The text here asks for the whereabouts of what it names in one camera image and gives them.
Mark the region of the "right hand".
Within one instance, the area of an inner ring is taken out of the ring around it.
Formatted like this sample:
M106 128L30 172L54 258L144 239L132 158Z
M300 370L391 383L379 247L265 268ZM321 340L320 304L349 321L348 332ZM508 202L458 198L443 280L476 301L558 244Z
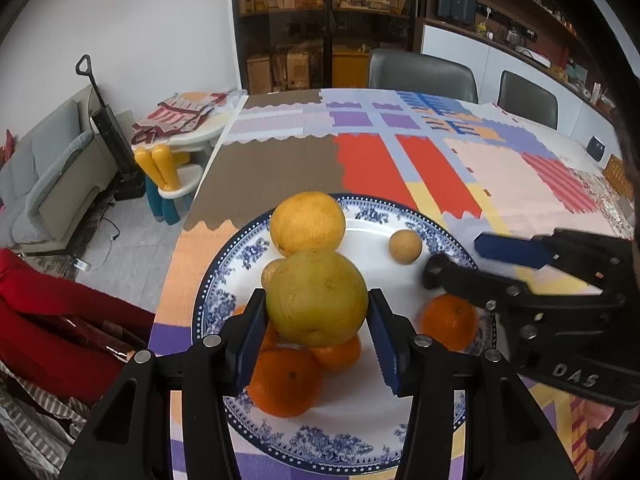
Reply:
M639 449L639 408L612 408L585 400L588 448L604 453L616 448L616 455L637 452Z

